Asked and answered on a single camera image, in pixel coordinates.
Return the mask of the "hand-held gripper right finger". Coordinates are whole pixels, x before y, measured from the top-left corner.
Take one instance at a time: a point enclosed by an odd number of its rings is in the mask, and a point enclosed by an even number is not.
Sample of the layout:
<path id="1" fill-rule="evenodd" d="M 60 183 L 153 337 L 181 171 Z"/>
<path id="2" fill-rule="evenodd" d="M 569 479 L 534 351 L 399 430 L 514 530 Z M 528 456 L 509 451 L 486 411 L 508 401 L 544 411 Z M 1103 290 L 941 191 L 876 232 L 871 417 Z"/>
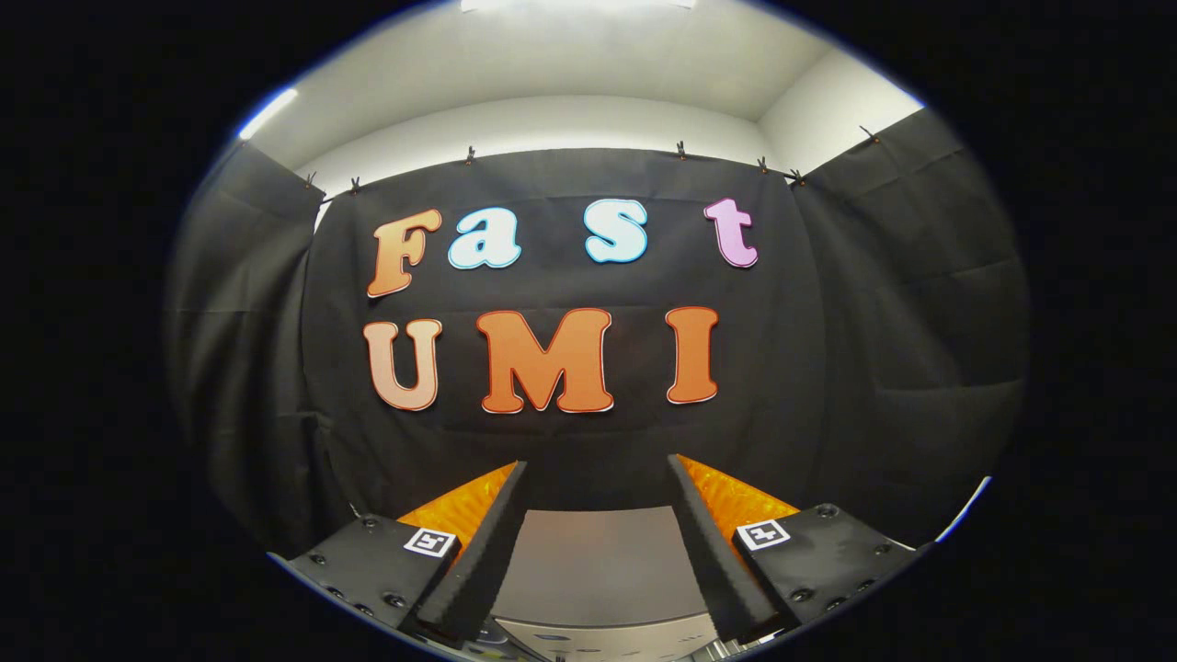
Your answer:
<path id="1" fill-rule="evenodd" d="M 790 507 L 701 462 L 667 461 L 694 582 L 723 641 L 806 633 L 924 556 L 845 508 Z"/>

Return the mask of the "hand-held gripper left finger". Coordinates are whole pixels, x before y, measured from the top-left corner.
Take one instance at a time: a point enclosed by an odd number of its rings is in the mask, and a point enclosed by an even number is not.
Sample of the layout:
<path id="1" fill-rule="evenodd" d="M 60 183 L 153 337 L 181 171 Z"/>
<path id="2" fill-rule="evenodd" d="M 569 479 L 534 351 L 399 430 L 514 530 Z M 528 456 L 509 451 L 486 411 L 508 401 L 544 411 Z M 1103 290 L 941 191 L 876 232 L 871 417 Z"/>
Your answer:
<path id="1" fill-rule="evenodd" d="M 410 646 L 459 649 L 483 633 L 524 523 L 526 462 L 485 474 L 454 491 L 470 510 L 468 532 L 375 514 L 292 558 L 272 558 L 315 595 Z"/>

